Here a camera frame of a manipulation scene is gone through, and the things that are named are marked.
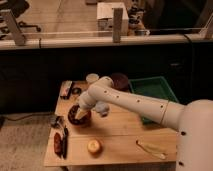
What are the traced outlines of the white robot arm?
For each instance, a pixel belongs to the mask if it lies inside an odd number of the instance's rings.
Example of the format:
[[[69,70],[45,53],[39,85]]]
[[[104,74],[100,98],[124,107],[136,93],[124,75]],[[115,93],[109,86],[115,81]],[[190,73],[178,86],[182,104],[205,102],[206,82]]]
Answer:
[[[176,171],[213,171],[213,100],[187,105],[118,91],[103,76],[90,84],[78,100],[81,119],[99,101],[117,105],[178,132]]]

